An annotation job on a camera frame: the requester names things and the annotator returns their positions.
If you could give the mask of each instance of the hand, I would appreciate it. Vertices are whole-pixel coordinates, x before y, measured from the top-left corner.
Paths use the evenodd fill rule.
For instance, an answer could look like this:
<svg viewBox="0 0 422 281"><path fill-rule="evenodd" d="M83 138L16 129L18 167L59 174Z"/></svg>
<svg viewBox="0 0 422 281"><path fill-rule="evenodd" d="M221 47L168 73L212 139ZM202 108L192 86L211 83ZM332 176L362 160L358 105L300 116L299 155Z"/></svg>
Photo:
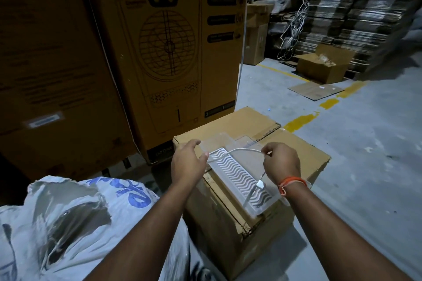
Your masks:
<svg viewBox="0 0 422 281"><path fill-rule="evenodd" d="M194 149L200 143L201 140L192 139L187 144L181 144L174 152L171 161L171 180L174 184L182 182L194 187L204 175L209 153L196 157Z"/></svg>
<svg viewBox="0 0 422 281"><path fill-rule="evenodd" d="M261 152L265 154L264 169L276 185L287 177L300 177L300 160L293 148L281 142L270 142Z"/></svg>

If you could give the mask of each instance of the torn plastic bag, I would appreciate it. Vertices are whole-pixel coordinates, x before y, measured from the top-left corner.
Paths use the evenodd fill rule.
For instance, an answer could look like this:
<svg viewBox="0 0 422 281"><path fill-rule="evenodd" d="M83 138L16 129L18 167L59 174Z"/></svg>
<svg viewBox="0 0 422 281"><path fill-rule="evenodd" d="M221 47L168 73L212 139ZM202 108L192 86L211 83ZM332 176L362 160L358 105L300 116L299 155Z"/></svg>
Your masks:
<svg viewBox="0 0 422 281"><path fill-rule="evenodd" d="M42 178L23 206L0 208L0 281L84 279L157 200L131 180ZM183 280L188 257L181 220L160 280Z"/></svg>

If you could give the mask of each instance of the barcode sticker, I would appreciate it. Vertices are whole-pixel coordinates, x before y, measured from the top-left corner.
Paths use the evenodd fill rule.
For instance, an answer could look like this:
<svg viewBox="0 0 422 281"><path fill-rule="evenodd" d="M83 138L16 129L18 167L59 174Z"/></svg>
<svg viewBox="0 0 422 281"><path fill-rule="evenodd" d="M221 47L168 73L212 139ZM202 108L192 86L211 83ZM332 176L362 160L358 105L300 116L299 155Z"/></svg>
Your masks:
<svg viewBox="0 0 422 281"><path fill-rule="evenodd" d="M56 112L53 114L48 114L48 115L41 116L32 120L25 121L24 125L29 129L34 129L34 128L38 128L45 124L49 124L51 122L58 121L64 118L65 117L63 116L62 112Z"/></svg>

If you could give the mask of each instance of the forearm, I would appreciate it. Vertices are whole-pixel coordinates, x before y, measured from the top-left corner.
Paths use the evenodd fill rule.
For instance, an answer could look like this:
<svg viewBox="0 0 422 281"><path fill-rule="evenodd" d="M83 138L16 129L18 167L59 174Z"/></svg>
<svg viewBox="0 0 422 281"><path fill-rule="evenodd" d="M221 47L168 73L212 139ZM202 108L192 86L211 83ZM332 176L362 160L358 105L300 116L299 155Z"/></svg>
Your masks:
<svg viewBox="0 0 422 281"><path fill-rule="evenodd" d="M330 280L410 280L301 183L288 200Z"/></svg>
<svg viewBox="0 0 422 281"><path fill-rule="evenodd" d="M192 189L172 184L85 280L158 280Z"/></svg>

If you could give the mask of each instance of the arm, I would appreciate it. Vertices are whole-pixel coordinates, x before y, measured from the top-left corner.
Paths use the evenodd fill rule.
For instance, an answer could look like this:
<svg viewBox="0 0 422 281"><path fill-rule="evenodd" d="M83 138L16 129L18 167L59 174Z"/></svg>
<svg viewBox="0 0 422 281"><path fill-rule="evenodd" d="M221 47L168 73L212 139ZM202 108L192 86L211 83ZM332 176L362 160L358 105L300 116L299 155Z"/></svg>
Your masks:
<svg viewBox="0 0 422 281"><path fill-rule="evenodd" d="M191 140L176 150L168 191L85 281L158 280L187 198L205 171L209 154L196 157L194 148L199 143Z"/></svg>
<svg viewBox="0 0 422 281"><path fill-rule="evenodd" d="M263 147L264 168L275 184L300 177L296 150L282 143ZM411 280L366 242L300 182L287 187L286 197L328 278L333 280Z"/></svg>

